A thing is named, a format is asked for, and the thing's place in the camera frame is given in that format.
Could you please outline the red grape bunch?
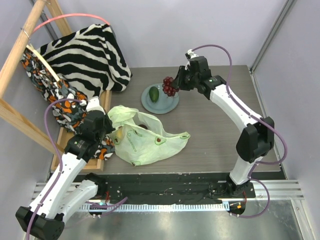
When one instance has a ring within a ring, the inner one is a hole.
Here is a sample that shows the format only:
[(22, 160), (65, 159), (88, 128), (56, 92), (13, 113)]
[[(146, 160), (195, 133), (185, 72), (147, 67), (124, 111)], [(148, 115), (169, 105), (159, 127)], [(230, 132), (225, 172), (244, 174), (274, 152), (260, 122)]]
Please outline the red grape bunch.
[(172, 86), (172, 82), (174, 81), (174, 79), (172, 77), (165, 77), (163, 79), (163, 84), (162, 84), (162, 91), (164, 92), (164, 94), (166, 94), (168, 97), (174, 97), (176, 95), (176, 93), (179, 91), (178, 88), (174, 88)]

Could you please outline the yellow lemon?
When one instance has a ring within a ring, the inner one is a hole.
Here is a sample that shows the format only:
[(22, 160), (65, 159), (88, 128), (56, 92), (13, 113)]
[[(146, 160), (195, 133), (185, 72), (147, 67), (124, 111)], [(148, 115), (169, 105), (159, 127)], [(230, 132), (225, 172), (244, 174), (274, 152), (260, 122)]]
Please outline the yellow lemon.
[(123, 128), (122, 127), (119, 127), (115, 133), (115, 137), (119, 140), (122, 140), (123, 139)]

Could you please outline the light green plastic bag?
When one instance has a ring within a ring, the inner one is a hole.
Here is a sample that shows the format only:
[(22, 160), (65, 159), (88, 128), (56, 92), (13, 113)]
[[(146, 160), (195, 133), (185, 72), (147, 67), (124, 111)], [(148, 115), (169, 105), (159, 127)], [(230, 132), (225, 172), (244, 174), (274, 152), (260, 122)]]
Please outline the light green plastic bag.
[[(166, 132), (156, 116), (136, 108), (118, 105), (107, 114), (115, 128), (109, 134), (114, 143), (115, 154), (134, 167), (153, 164), (178, 154), (191, 136), (188, 132)], [(116, 131), (121, 127), (123, 139), (118, 139)]]

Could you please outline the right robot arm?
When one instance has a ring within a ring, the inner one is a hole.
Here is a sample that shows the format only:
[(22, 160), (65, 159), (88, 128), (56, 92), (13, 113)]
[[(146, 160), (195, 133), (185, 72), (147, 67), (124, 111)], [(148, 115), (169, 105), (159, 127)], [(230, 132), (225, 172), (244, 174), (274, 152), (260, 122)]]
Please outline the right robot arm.
[(250, 171), (255, 163), (262, 160), (274, 147), (275, 123), (271, 117), (255, 116), (232, 91), (219, 75), (212, 76), (208, 61), (197, 54), (187, 55), (188, 63), (180, 66), (177, 76), (170, 83), (176, 90), (197, 91), (220, 107), (240, 131), (236, 144), (238, 154), (234, 168), (226, 178), (226, 192), (230, 195), (241, 193), (250, 182)]

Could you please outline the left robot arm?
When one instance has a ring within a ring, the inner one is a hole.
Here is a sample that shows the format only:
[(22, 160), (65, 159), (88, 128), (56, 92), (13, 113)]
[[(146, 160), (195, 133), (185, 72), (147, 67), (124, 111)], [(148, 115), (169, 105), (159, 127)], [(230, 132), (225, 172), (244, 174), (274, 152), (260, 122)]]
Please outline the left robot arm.
[(88, 110), (80, 133), (67, 143), (59, 165), (40, 194), (28, 206), (16, 211), (26, 239), (57, 240), (67, 221), (86, 201), (102, 196), (106, 181), (95, 173), (85, 176), (70, 194), (67, 191), (78, 173), (93, 158), (106, 134), (113, 132), (111, 120), (102, 107)]

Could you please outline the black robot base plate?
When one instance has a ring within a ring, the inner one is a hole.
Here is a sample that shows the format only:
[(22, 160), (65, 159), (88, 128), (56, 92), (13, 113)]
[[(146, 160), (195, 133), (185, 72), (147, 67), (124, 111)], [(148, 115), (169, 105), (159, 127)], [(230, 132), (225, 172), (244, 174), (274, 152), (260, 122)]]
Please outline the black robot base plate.
[(224, 199), (253, 199), (252, 183), (235, 187), (227, 173), (99, 174), (107, 185), (102, 200), (112, 204), (127, 198), (133, 205), (216, 204)]

